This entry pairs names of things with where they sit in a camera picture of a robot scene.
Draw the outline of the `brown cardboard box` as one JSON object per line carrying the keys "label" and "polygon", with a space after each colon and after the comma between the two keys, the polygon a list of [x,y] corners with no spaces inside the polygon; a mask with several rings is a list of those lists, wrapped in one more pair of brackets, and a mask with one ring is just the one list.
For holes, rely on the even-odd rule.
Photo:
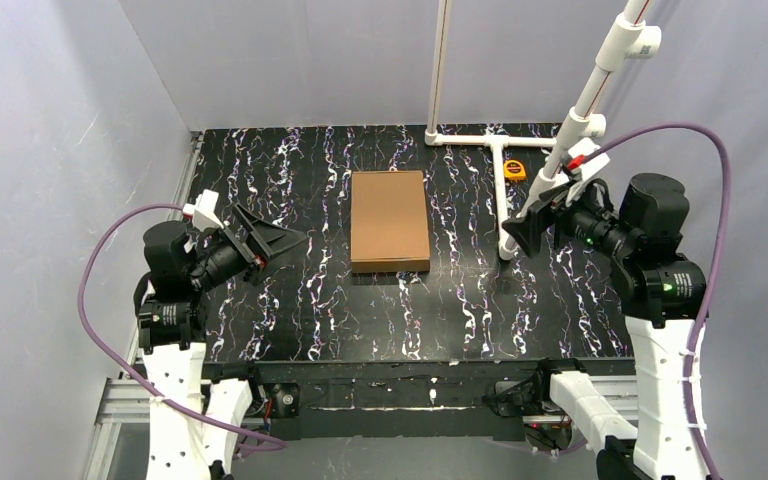
{"label": "brown cardboard box", "polygon": [[430,270],[431,239],[423,172],[358,171],[352,174],[350,194],[352,273]]}

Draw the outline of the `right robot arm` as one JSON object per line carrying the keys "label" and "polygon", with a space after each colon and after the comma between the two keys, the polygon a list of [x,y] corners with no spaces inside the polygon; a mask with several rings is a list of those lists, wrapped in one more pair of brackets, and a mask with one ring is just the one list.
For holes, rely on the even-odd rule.
{"label": "right robot arm", "polygon": [[684,395],[695,383],[688,340],[707,287],[701,268],[678,250],[688,212],[679,181],[642,173],[630,180],[619,207],[595,180],[580,197],[568,186],[552,188],[524,217],[503,225],[529,257],[552,230],[557,243],[578,241],[610,262],[634,353],[636,420],[596,388],[579,360],[541,360],[528,381],[503,393],[524,410],[553,408],[566,416],[594,450],[602,479],[712,477]]}

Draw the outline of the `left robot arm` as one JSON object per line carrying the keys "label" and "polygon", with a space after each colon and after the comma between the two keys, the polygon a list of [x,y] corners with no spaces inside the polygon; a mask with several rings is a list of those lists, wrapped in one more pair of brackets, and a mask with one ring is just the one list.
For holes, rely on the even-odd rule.
{"label": "left robot arm", "polygon": [[138,347],[145,378],[155,388],[149,406],[149,479],[229,479],[248,414],[270,405],[258,369],[250,362],[227,364],[211,375],[207,355],[205,297],[234,277],[261,282],[278,258],[302,243],[302,232],[257,217],[241,204],[242,227],[203,227],[208,244],[198,249],[184,220],[161,222],[143,235],[149,271],[135,301]]}

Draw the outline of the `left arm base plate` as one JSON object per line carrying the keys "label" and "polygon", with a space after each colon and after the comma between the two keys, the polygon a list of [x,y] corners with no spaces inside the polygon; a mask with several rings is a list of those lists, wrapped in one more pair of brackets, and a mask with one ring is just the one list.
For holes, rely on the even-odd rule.
{"label": "left arm base plate", "polygon": [[246,382],[249,394],[246,397],[245,417],[293,418],[298,415],[300,386],[297,383],[268,380],[263,367],[253,361],[230,362],[218,365],[207,374],[211,386],[222,382]]}

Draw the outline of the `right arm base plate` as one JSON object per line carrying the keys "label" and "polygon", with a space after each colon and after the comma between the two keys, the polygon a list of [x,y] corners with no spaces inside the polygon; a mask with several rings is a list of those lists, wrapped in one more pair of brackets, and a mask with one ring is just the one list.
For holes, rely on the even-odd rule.
{"label": "right arm base plate", "polygon": [[568,371],[588,373],[578,359],[541,359],[530,377],[494,383],[481,396],[481,402],[500,417],[560,415],[562,409],[550,398],[550,380]]}

